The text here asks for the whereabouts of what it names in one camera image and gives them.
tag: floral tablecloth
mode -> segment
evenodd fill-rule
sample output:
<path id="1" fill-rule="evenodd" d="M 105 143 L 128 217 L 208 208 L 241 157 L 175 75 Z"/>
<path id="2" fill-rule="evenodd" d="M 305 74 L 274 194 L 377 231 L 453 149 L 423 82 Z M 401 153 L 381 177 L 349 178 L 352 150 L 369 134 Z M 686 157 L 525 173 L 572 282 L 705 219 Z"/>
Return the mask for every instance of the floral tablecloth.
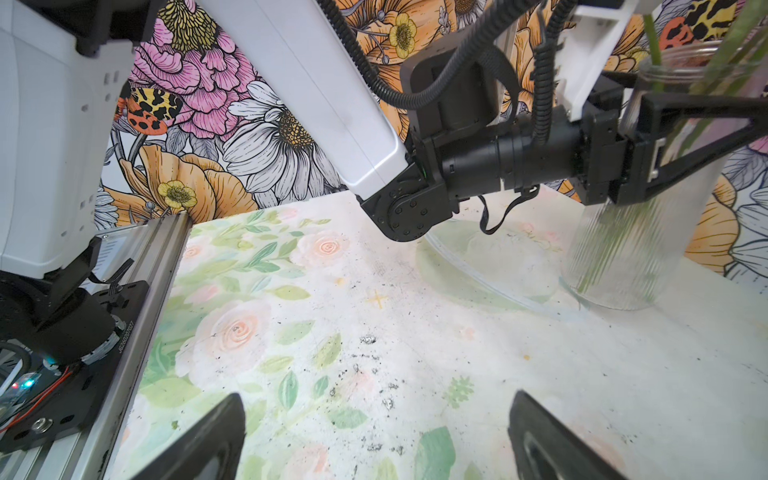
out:
<path id="1" fill-rule="evenodd" d="M 543 190 L 494 238 L 556 264 L 581 208 Z M 108 475 L 239 392 L 239 479 L 517 478 L 506 428 L 525 389 L 628 478 L 764 478 L 766 306 L 683 260 L 653 309 L 525 309 L 424 240 L 387 240 L 350 192 L 202 223 Z"/>

